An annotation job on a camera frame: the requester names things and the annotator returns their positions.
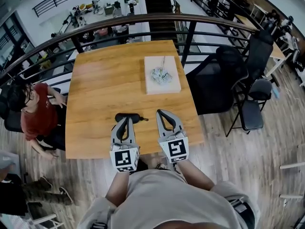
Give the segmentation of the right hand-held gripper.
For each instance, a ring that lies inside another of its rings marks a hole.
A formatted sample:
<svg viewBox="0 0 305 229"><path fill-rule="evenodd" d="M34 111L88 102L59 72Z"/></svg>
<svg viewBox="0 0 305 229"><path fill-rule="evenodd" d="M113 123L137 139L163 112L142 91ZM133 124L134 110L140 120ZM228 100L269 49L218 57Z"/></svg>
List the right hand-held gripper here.
<svg viewBox="0 0 305 229"><path fill-rule="evenodd" d="M158 143L170 163L177 163L189 158L189 142L186 131L178 116L167 110L156 112L160 138Z"/></svg>

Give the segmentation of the large black office chair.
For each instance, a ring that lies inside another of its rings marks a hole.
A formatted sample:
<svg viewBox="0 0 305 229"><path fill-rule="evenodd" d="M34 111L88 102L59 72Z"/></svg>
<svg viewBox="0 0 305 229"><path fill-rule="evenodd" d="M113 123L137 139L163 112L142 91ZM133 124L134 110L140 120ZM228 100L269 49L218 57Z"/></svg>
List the large black office chair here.
<svg viewBox="0 0 305 229"><path fill-rule="evenodd" d="M234 87L248 77L240 52L220 46L194 70L186 74L198 115L217 114L234 104Z"/></svg>

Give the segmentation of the person's black trousers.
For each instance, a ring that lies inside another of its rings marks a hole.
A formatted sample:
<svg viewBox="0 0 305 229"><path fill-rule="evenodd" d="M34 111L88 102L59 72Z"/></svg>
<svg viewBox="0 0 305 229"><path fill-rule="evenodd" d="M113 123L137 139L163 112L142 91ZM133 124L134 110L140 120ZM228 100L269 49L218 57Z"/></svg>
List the person's black trousers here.
<svg viewBox="0 0 305 229"><path fill-rule="evenodd" d="M145 171L149 169L148 168L148 165L142 161L141 159L138 160L138 164L137 164L137 169L136 169L136 172L140 172L140 171Z"/></svg>

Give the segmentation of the white stool frame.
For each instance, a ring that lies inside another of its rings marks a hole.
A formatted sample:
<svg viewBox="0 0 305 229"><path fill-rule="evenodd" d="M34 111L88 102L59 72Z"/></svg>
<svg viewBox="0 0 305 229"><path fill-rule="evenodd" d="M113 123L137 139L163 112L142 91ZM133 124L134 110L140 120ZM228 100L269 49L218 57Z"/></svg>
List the white stool frame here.
<svg viewBox="0 0 305 229"><path fill-rule="evenodd" d="M29 221L31 229L63 229L64 222L57 220L57 214L51 213L47 216Z"/></svg>

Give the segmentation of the white flat box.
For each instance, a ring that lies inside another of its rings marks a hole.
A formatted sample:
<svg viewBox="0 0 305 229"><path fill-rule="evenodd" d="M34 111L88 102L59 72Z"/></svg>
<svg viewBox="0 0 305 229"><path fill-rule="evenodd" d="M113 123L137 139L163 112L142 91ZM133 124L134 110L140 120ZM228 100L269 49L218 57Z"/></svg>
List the white flat box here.
<svg viewBox="0 0 305 229"><path fill-rule="evenodd" d="M164 56L148 56L144 58L146 94L173 94L181 91L179 74L174 56L165 56L165 69L173 77L166 85L158 85L151 79L151 70L161 65Z"/></svg>

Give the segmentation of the person's right forearm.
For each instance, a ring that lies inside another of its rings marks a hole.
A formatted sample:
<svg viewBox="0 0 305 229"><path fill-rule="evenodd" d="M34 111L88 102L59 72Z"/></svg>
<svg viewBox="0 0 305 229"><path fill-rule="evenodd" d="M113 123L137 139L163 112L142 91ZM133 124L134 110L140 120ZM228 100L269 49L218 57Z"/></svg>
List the person's right forearm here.
<svg viewBox="0 0 305 229"><path fill-rule="evenodd" d="M177 165L189 185L207 191L215 186L215 183L190 160L180 161Z"/></svg>

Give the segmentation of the person's grey t-shirt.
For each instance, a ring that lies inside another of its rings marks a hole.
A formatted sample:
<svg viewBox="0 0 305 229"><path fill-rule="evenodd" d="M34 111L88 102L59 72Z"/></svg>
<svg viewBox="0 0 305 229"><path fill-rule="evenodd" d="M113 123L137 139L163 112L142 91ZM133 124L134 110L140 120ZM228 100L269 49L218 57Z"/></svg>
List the person's grey t-shirt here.
<svg viewBox="0 0 305 229"><path fill-rule="evenodd" d="M173 171L149 169L130 175L127 198L118 207L106 198L95 199L77 229L154 229L168 221L249 229L244 212L256 227L257 204L229 181L207 191L187 184Z"/></svg>

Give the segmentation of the person's left forearm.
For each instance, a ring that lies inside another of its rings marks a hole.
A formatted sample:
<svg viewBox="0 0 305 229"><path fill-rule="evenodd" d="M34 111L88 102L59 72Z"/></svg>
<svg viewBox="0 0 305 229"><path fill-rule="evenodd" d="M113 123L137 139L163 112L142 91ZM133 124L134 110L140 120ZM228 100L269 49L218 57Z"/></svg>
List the person's left forearm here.
<svg viewBox="0 0 305 229"><path fill-rule="evenodd" d="M130 173L117 173L110 185L105 198L116 207L121 205L127 197Z"/></svg>

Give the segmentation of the white-legged side table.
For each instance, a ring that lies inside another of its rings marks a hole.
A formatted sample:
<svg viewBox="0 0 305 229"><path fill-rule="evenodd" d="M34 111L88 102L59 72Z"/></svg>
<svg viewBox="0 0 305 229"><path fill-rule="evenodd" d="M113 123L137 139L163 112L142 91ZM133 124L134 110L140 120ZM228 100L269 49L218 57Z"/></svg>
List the white-legged side table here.
<svg viewBox="0 0 305 229"><path fill-rule="evenodd" d="M279 198L298 199L301 201L305 199L305 188L303 188L302 175L300 174L300 167L302 166L305 166L305 161L279 166L279 169L282 170L284 175L288 175L288 173L291 172L291 169L293 169L293 172L295 172L295 168L297 169L297 173L292 173L290 178L285 179L287 188L284 189L284 193L281 192L279 194Z"/></svg>

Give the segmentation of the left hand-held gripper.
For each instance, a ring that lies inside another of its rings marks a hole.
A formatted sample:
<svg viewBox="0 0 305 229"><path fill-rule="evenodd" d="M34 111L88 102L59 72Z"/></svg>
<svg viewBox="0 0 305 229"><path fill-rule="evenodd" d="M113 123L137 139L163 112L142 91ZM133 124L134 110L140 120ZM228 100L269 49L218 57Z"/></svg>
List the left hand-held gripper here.
<svg viewBox="0 0 305 229"><path fill-rule="evenodd" d="M136 171L140 157L139 147L135 144L133 121L129 117L121 119L111 132L110 157L113 167L120 173Z"/></svg>

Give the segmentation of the black glasses case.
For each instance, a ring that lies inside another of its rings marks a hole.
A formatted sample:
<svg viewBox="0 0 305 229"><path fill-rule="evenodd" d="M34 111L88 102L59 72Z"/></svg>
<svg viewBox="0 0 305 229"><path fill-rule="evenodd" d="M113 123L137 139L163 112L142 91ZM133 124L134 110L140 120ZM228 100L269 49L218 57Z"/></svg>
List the black glasses case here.
<svg viewBox="0 0 305 229"><path fill-rule="evenodd" d="M115 116L115 121L116 122L120 122L123 118L130 118L132 120L132 122L134 124L140 122L140 121L149 121L148 118L144 118L142 116L140 116L139 114L136 114L136 113L117 113L116 116Z"/></svg>

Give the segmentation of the blue artificial flowers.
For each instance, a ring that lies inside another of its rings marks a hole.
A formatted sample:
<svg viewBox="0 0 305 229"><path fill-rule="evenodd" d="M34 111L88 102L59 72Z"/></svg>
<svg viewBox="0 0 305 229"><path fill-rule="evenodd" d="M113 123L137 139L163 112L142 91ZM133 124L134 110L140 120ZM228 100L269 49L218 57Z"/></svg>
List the blue artificial flowers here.
<svg viewBox="0 0 305 229"><path fill-rule="evenodd" d="M166 85L172 81L172 76L168 73L165 69L165 60L166 57L164 56L161 65L155 67L151 70L151 79L156 82L158 85Z"/></svg>

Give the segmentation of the black folding chair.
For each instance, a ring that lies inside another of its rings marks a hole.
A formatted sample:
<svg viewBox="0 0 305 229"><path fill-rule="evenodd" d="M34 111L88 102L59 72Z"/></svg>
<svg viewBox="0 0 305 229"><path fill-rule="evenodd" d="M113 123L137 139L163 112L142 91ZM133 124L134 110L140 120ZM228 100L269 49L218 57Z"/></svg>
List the black folding chair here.
<svg viewBox="0 0 305 229"><path fill-rule="evenodd" d="M271 98L271 91L272 82L265 78L256 79L248 87L239 85L239 90L234 89L234 106L238 112L225 136L228 137L233 129L243 129L247 134L262 129L262 110Z"/></svg>

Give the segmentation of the black mesh office chair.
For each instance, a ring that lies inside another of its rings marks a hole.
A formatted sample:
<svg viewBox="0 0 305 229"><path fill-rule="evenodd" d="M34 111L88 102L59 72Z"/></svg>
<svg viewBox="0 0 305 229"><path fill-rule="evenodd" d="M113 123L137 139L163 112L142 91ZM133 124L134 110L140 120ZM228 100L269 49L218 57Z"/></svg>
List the black mesh office chair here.
<svg viewBox="0 0 305 229"><path fill-rule="evenodd" d="M268 59L273 51L274 40L266 30L257 31L251 35L249 54L245 61L250 82L255 81L264 74Z"/></svg>

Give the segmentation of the background wooden desk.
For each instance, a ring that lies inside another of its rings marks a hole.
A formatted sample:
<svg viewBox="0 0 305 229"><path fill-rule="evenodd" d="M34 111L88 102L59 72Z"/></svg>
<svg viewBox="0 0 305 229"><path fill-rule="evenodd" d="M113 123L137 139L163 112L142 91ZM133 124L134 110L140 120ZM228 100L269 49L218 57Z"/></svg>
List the background wooden desk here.
<svg viewBox="0 0 305 229"><path fill-rule="evenodd" d="M246 17L235 14L234 15L234 22L239 21L240 23L252 28L252 29L256 29L255 25L250 22ZM287 57L285 57L285 55L283 54L283 52L280 50L280 48L278 47L278 45L274 42L273 44L273 51L270 55L270 57L273 59L275 65L271 68L271 70L269 70L265 75L266 77L271 76L271 74L280 66L282 66L282 64L286 61L286 59L291 55L288 54Z"/></svg>

